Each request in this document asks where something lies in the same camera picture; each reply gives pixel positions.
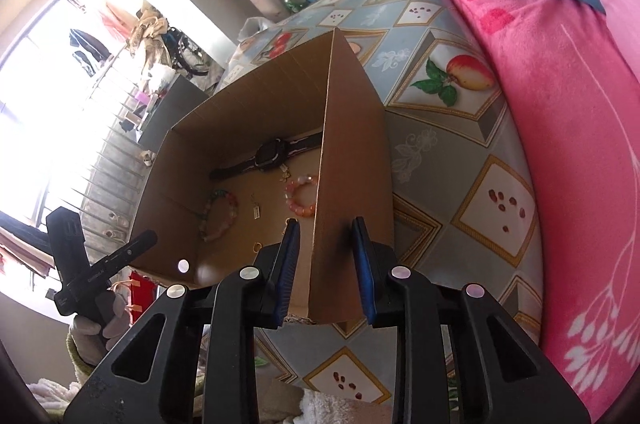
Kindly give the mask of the white gloved left hand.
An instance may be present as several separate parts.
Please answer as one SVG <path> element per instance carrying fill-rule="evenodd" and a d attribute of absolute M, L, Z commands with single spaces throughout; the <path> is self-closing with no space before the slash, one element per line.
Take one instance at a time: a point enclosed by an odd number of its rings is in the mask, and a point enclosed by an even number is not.
<path fill-rule="evenodd" d="M 113 317 L 105 326 L 80 314 L 70 325 L 70 337 L 79 358 L 88 366 L 97 366 L 130 328 L 130 314 L 122 294 L 115 294 L 112 311 Z"/>

